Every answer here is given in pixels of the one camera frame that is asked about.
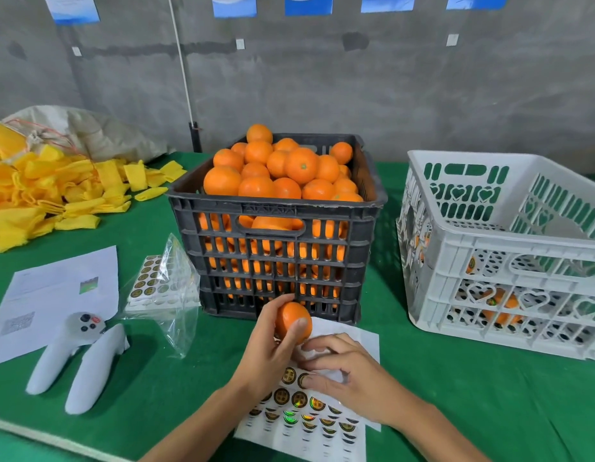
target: green tablecloth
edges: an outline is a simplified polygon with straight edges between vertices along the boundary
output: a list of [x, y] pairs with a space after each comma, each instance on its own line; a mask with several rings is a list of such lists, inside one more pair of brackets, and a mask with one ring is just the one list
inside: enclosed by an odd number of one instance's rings
[[[172, 156], [186, 167], [206, 157]], [[595, 362], [426, 333], [409, 322], [394, 224], [407, 169], [407, 164], [378, 164], [389, 202], [376, 225], [360, 327], [379, 334], [382, 365], [436, 404], [495, 461], [594, 461]], [[177, 227], [163, 196], [134, 203], [126, 214], [103, 216], [97, 230], [52, 233], [34, 240], [0, 254], [0, 299], [15, 271], [113, 244], [123, 285], [144, 256], [162, 252], [171, 232], [177, 235]], [[0, 420], [137, 459], [229, 379], [252, 326], [250, 321], [201, 314], [190, 353], [176, 360], [169, 358], [171, 349], [154, 322], [127, 322], [132, 348], [120, 357], [94, 408], [75, 417], [63, 409], [80, 355], [48, 392], [34, 397], [24, 388], [41, 351], [16, 358], [0, 365]], [[389, 428], [369, 428], [367, 438], [371, 461], [419, 459]], [[12, 444], [12, 437], [0, 438], [0, 460], [8, 460]], [[231, 438], [216, 457], [292, 459]]]

